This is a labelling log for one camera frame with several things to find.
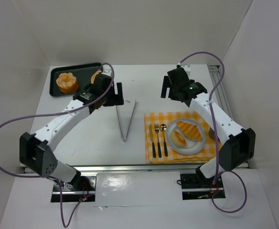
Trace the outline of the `striped triangular bread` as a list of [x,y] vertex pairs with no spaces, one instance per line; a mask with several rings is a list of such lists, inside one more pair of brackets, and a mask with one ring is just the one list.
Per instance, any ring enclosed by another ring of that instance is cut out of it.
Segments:
[[196,125],[189,124],[183,121],[178,121],[176,122],[176,124],[186,138],[197,142],[202,141],[202,136]]

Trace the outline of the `silver metal tongs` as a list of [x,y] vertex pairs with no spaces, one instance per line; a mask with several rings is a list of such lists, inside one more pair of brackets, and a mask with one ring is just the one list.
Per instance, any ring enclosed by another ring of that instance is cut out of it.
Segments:
[[130,103],[124,102],[123,105],[116,106],[118,125],[122,142],[126,142],[129,132],[129,127],[133,118],[136,107],[136,99],[129,100]]

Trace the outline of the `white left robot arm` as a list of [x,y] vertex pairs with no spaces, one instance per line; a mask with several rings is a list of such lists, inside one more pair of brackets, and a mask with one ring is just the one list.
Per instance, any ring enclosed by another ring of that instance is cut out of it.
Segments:
[[21,135],[20,162],[41,177],[61,180],[76,188],[81,183],[80,171],[57,160],[54,150],[79,122],[95,110],[123,104],[122,83],[114,83],[109,75],[97,74],[93,83],[73,96],[62,115],[57,115],[33,134],[25,132]]

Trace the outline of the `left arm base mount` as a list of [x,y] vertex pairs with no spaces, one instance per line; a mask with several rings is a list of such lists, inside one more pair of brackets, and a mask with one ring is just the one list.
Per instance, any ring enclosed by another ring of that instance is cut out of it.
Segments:
[[62,187],[62,202],[76,203],[95,202],[96,199],[97,174],[82,176],[80,183],[76,187],[64,183]]

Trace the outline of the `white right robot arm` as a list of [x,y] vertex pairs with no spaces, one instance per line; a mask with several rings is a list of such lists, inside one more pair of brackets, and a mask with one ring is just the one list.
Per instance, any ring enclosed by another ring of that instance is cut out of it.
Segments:
[[196,111],[213,129],[216,141],[222,144],[216,157],[196,169],[198,177],[206,179],[231,171],[251,159],[256,139],[251,128],[237,124],[209,95],[201,83],[189,79],[182,67],[168,71],[163,79],[161,97],[180,101]]

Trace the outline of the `ring donut bread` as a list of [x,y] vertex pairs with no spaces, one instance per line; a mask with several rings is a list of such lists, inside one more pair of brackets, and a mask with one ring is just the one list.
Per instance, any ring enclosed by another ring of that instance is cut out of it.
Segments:
[[184,137],[177,131],[172,131],[170,133],[170,139],[173,144],[178,148],[184,148],[186,146],[186,141]]

